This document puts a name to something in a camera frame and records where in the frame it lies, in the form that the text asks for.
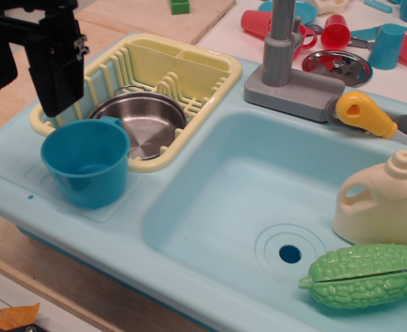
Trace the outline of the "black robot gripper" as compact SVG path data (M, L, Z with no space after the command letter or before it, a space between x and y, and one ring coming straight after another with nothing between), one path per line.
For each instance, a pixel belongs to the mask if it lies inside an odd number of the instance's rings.
M55 117L84 95L86 36L77 1L0 1L0 89L17 78L11 46L22 46L41 107Z

